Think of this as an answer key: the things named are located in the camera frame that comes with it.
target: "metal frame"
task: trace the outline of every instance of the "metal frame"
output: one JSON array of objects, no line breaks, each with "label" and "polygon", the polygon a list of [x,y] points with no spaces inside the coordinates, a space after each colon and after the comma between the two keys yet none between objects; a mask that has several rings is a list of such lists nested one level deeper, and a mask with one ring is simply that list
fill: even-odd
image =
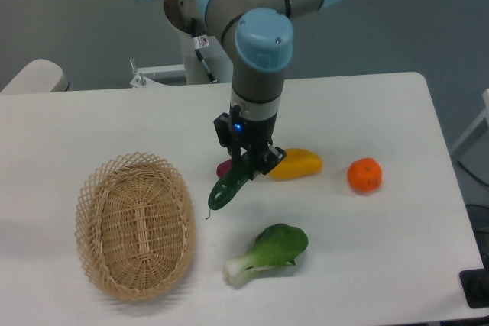
[{"label": "metal frame", "polygon": [[450,156],[458,160],[489,129],[489,89],[482,94],[486,108],[469,124],[453,143]]}]

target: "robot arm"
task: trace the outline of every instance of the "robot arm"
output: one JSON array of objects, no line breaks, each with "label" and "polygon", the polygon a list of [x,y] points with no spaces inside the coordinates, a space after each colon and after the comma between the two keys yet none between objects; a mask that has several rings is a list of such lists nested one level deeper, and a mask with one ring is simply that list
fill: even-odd
[{"label": "robot arm", "polygon": [[293,53],[291,18],[338,0],[197,0],[201,22],[233,62],[229,113],[214,121],[219,143],[235,163],[244,149],[249,179],[284,157],[273,146],[285,69]]}]

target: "white table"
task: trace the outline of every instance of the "white table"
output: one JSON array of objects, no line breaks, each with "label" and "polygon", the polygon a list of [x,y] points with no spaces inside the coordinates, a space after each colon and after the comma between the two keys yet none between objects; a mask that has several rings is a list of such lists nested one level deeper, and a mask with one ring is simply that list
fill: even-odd
[{"label": "white table", "polygon": [[[466,305],[458,279],[481,260],[423,77],[287,81],[274,142],[313,150],[324,170],[292,182],[261,176],[204,221],[215,167],[227,159],[212,121],[230,87],[0,97],[2,324],[381,325],[489,313]],[[135,151],[183,174],[197,247],[172,292],[132,305],[88,282],[73,232],[89,174]],[[367,156],[384,184],[357,195],[346,169]],[[295,272],[228,286],[224,261],[278,222],[309,235]]]}]

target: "red object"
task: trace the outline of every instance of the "red object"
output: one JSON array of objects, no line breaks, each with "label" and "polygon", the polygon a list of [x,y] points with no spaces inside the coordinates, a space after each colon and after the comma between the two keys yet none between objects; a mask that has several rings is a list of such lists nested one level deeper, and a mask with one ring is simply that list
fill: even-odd
[{"label": "red object", "polygon": [[215,173],[217,177],[223,177],[231,168],[231,160],[226,160],[217,166]]}]

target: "orange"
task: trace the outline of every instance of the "orange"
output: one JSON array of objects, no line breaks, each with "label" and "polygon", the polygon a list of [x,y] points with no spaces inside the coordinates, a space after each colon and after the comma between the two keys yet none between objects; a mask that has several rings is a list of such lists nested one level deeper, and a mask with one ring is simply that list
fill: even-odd
[{"label": "orange", "polygon": [[362,158],[350,165],[348,182],[359,192],[370,192],[378,189],[382,183],[382,169],[373,158]]}]

